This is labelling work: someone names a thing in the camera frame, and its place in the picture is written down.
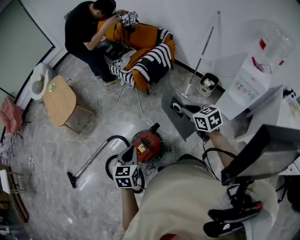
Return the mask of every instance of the tiled floor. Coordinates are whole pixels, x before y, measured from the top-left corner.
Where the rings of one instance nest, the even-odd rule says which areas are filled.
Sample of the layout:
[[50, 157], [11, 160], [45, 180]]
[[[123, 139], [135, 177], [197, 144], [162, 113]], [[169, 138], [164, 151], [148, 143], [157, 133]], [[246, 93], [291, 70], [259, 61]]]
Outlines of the tiled floor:
[[[170, 133], [176, 158], [184, 153], [200, 157], [203, 149], [199, 137], [193, 134], [183, 141], [161, 108], [165, 82], [168, 80], [183, 91], [192, 75], [177, 65], [174, 68], [158, 84], [151, 86], [149, 96], [140, 92], [141, 106], [146, 116]], [[78, 102], [95, 110], [96, 116], [76, 110], [69, 121], [80, 131], [76, 135], [63, 127], [53, 128], [43, 103], [31, 104], [26, 117], [31, 124], [23, 128], [24, 140], [16, 141], [15, 157], [11, 161], [13, 170], [33, 173], [31, 182], [36, 193], [22, 195], [30, 214], [28, 231], [34, 240], [111, 240], [121, 223], [121, 204], [119, 190], [105, 173], [105, 162], [125, 145], [119, 141], [109, 144], [79, 179], [76, 189], [72, 189], [67, 171], [76, 173], [108, 137], [122, 135], [130, 140], [138, 131], [148, 129], [150, 123], [142, 116], [132, 89], [123, 90], [114, 108], [99, 110], [97, 98], [115, 92], [120, 84], [106, 87], [101, 81], [96, 82], [89, 67], [72, 55], [67, 56], [56, 71], [66, 80], [72, 79], [68, 84], [73, 87]], [[220, 96], [216, 90], [209, 98], [202, 98], [192, 88], [190, 99], [195, 103], [213, 104]], [[117, 94], [99, 99], [100, 107], [113, 105], [116, 97]], [[231, 141], [243, 134], [248, 125], [245, 115], [241, 114], [230, 122], [224, 119], [221, 132]], [[168, 139], [164, 132], [159, 130], [159, 133]], [[235, 145], [238, 150], [243, 146]], [[210, 157], [213, 168], [219, 169], [218, 158], [213, 158]], [[167, 155], [164, 161], [172, 161], [172, 155]], [[137, 196], [139, 202], [141, 198], [142, 194]], [[280, 218], [270, 239], [291, 239], [299, 227], [300, 217], [292, 212], [289, 203], [285, 200], [281, 206]]]

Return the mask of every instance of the black shirt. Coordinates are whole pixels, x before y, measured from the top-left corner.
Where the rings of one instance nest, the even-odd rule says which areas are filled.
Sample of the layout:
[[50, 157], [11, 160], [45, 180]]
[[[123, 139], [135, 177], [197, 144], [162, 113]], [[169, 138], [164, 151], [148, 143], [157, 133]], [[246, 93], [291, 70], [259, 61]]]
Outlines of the black shirt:
[[65, 46], [70, 53], [88, 51], [83, 43], [91, 41], [97, 32], [98, 19], [94, 18], [90, 12], [87, 1], [79, 4], [69, 14], [65, 25]]

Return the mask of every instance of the red cloth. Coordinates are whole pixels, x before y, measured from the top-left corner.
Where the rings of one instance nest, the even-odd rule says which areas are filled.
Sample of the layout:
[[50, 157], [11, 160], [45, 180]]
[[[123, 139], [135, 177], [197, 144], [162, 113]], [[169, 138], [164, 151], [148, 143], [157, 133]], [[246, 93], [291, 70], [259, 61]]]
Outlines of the red cloth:
[[17, 133], [23, 123], [21, 108], [16, 106], [9, 97], [5, 97], [0, 117], [5, 125], [6, 133]]

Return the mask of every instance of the person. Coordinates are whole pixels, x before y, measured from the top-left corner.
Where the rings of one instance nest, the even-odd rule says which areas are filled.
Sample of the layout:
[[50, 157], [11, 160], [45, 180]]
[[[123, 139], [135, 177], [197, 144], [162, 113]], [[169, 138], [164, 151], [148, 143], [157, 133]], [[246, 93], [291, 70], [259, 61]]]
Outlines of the person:
[[[97, 45], [105, 36], [106, 30], [119, 22], [119, 15], [125, 10], [115, 11], [114, 0], [86, 1], [75, 7], [67, 17], [65, 25], [65, 46], [69, 53], [86, 62], [96, 79], [102, 78], [105, 85], [116, 83]], [[98, 21], [105, 20], [97, 32]]]
[[[237, 155], [236, 150], [218, 131], [208, 133], [213, 145]], [[232, 158], [218, 152], [224, 167]], [[245, 231], [219, 239], [263, 240], [267, 237], [278, 211], [275, 189], [259, 180], [247, 193], [263, 203], [262, 211], [243, 222]], [[206, 240], [203, 225], [211, 222], [210, 209], [228, 209], [232, 205], [226, 186], [203, 168], [191, 155], [183, 155], [176, 163], [155, 175], [145, 190], [140, 208], [132, 189], [122, 189], [123, 231], [114, 240]]]

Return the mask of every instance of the wooden table leg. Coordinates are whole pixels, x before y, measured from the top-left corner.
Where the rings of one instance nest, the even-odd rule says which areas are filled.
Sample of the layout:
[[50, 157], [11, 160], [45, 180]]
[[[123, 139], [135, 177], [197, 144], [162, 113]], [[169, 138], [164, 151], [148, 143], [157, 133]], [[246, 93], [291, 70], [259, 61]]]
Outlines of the wooden table leg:
[[72, 129], [71, 127], [69, 127], [67, 124], [64, 124], [64, 126], [68, 129], [70, 129], [71, 131], [73, 131], [76, 134], [79, 134], [78, 132], [76, 132], [74, 129]]
[[85, 112], [87, 112], [87, 113], [90, 113], [90, 114], [95, 115], [95, 112], [93, 112], [93, 111], [91, 111], [91, 110], [88, 110], [88, 109], [86, 109], [86, 108], [84, 108], [84, 107], [81, 107], [81, 106], [79, 106], [78, 104], [76, 104], [76, 108], [78, 108], [78, 109], [80, 109], [80, 110], [83, 110], [83, 111], [85, 111]]

